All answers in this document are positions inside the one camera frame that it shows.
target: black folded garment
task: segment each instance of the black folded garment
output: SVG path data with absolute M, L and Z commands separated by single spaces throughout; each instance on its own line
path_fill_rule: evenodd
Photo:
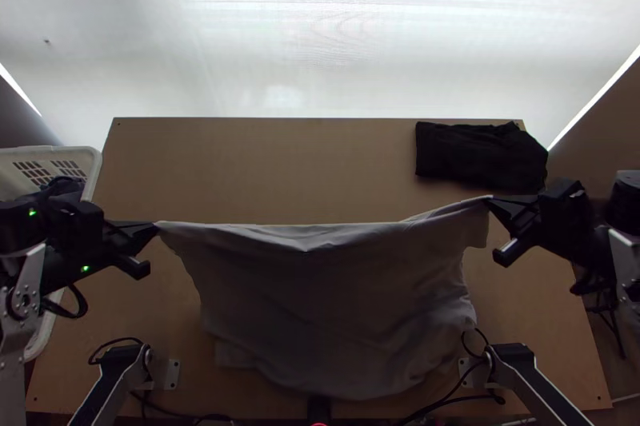
M 548 152 L 526 131 L 505 125 L 415 126 L 415 173 L 514 194 L 544 188 Z

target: white t-shirt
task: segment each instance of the white t-shirt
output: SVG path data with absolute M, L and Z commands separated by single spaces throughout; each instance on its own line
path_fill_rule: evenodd
M 476 316 L 465 248 L 484 248 L 482 198 L 404 221 L 200 225 L 160 221 L 200 294 L 221 366 L 365 400 L 448 367 Z

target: white fabric curtain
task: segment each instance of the white fabric curtain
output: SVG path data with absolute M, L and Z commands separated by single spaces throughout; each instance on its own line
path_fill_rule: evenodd
M 113 116 L 522 118 L 549 145 L 640 0 L 0 0 L 0 63 L 67 144 Z

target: white laundry basket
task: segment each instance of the white laundry basket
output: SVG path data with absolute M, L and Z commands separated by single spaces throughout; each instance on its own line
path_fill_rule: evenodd
M 91 201 L 100 173 L 102 155 L 90 146 L 24 146 L 0 149 L 0 201 L 11 201 L 40 190 L 57 176 L 77 177 L 85 182 L 82 199 Z M 51 293 L 58 303 L 64 289 Z M 45 348 L 55 315 L 39 318 L 38 331 L 25 348 L 25 361 L 33 360 Z

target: brown tabletop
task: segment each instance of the brown tabletop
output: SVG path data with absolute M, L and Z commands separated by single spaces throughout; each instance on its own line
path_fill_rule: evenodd
M 502 123 L 438 120 L 443 123 Z M 108 218 L 208 223 L 305 224 L 396 221 L 485 193 L 414 176 L 416 120 L 122 118 L 104 150 L 94 201 Z M 540 248 L 508 269 L 491 249 L 508 240 L 492 218 L 488 247 L 468 249 L 465 274 L 479 327 L 493 343 L 522 342 L 538 367 L 580 409 L 610 408 L 602 366 L 571 267 Z M 138 256 L 152 273 L 134 281 L 107 269 L 78 282 L 90 304 L 80 320 L 58 318 L 37 359 L 27 408 L 73 412 L 98 378 L 86 363 L 101 343 L 137 336 L 182 361 L 178 388 L 152 400 L 173 410 L 235 418 L 303 418 L 306 395 L 256 372 L 218 368 L 214 338 L 198 323 L 199 299 L 180 260 L 154 239 Z M 66 304 L 72 308 L 69 295 Z M 337 418 L 399 418 L 441 397 L 457 379 L 430 374 L 416 388 L 362 402 L 334 402 Z M 472 394 L 471 390 L 461 394 Z M 526 412 L 507 403 L 454 404 L 443 415 Z M 130 400 L 122 414 L 137 415 Z

